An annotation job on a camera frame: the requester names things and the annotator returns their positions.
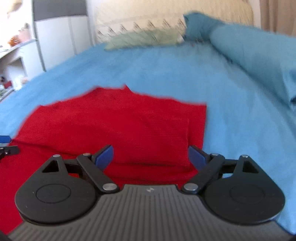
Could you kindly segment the white patterned pillow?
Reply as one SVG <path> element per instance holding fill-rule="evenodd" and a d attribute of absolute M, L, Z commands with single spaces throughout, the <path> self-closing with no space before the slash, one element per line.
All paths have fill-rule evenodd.
<path fill-rule="evenodd" d="M 128 19 L 118 19 L 109 22 L 97 21 L 95 27 L 96 41 L 103 43 L 112 37 L 129 32 L 176 29 L 181 34 L 185 32 L 186 23 L 183 15 L 139 16 Z"/>

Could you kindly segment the beige headboard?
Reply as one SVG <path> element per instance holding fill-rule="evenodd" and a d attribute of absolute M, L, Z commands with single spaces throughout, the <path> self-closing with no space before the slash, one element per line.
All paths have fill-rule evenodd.
<path fill-rule="evenodd" d="M 246 1 L 94 1 L 97 23 L 182 16 L 193 11 L 227 23 L 254 25 L 252 6 Z"/>

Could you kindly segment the beige curtain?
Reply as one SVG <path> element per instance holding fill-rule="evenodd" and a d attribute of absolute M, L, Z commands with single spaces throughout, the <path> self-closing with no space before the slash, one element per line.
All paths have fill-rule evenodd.
<path fill-rule="evenodd" d="M 260 0 L 261 28 L 295 37 L 296 0 Z"/>

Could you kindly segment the white shelf unit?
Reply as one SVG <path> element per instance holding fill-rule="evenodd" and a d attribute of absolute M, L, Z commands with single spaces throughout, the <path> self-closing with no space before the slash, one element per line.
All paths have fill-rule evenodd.
<path fill-rule="evenodd" d="M 45 72 L 34 24 L 26 23 L 1 46 L 1 85 L 5 95 Z"/>

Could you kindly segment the red knit garment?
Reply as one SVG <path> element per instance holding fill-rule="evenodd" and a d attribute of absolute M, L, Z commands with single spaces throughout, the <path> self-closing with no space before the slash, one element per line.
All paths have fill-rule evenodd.
<path fill-rule="evenodd" d="M 104 173 L 117 185 L 182 186 L 197 173 L 188 147 L 203 146 L 206 110 L 203 103 L 155 98 L 127 87 L 98 87 L 39 106 L 11 142 L 20 153 L 1 161 L 1 230 L 9 233 L 21 223 L 15 193 L 54 154 L 74 159 L 111 145 L 114 158 Z"/>

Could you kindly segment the blue bed sheet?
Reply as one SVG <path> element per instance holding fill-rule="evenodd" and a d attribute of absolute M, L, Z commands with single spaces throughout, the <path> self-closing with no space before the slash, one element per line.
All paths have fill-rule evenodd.
<path fill-rule="evenodd" d="M 249 155 L 283 190 L 278 222 L 295 232 L 295 112 L 209 43 L 106 51 L 97 45 L 1 102 L 1 134 L 14 136 L 39 105 L 93 87 L 120 87 L 207 104 L 204 150 Z"/>

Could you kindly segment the pale green pillow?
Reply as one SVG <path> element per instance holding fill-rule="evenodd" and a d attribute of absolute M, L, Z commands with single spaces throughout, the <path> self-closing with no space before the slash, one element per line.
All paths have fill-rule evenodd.
<path fill-rule="evenodd" d="M 184 38 L 182 34 L 176 29 L 155 29 L 116 35 L 107 41 L 105 50 L 111 51 L 134 47 L 171 46 L 183 42 Z"/>

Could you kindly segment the white grey wardrobe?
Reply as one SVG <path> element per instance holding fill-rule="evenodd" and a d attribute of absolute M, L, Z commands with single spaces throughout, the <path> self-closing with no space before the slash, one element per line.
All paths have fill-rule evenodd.
<path fill-rule="evenodd" d="M 32 1 L 32 11 L 45 71 L 93 47 L 86 1 Z"/>

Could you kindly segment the dark teal pillow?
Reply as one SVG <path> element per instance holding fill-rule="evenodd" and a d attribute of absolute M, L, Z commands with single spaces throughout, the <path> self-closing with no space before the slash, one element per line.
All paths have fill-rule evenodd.
<path fill-rule="evenodd" d="M 209 41 L 210 34 L 225 22 L 204 15 L 200 12 L 191 12 L 184 15 L 186 30 L 184 38 L 189 41 Z"/>

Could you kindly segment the blue rolled duvet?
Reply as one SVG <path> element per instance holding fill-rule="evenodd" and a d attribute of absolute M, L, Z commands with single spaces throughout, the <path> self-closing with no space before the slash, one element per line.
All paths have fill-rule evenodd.
<path fill-rule="evenodd" d="M 212 45 L 295 110 L 295 38 L 242 25 L 220 25 Z"/>

